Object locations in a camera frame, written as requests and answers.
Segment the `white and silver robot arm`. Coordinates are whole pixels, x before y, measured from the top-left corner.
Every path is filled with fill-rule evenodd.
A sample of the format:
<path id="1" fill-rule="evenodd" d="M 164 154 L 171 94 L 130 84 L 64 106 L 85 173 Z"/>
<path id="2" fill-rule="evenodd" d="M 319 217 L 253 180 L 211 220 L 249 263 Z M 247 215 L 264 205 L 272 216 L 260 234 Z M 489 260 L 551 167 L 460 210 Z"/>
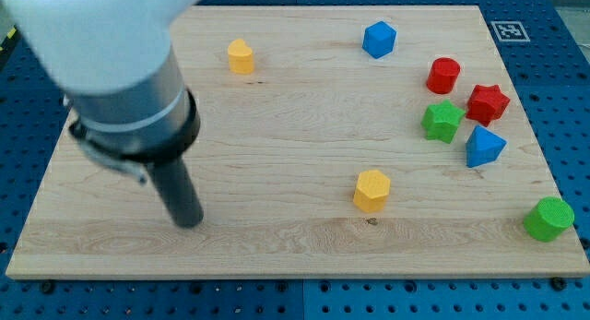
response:
<path id="1" fill-rule="evenodd" d="M 170 26 L 200 0 L 1 0 L 77 113 L 70 133 L 109 169 L 152 182 L 174 223 L 204 212 L 183 163 L 200 118 Z"/>

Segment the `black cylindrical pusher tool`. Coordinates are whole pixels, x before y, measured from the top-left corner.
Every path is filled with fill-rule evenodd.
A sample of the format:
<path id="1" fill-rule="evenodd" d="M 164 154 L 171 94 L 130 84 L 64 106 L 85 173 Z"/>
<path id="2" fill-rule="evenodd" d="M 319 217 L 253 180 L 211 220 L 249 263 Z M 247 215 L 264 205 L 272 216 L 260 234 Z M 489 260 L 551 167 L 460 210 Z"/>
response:
<path id="1" fill-rule="evenodd" d="M 190 229 L 201 223 L 204 210 L 181 158 L 149 164 L 147 173 L 176 226 Z"/>

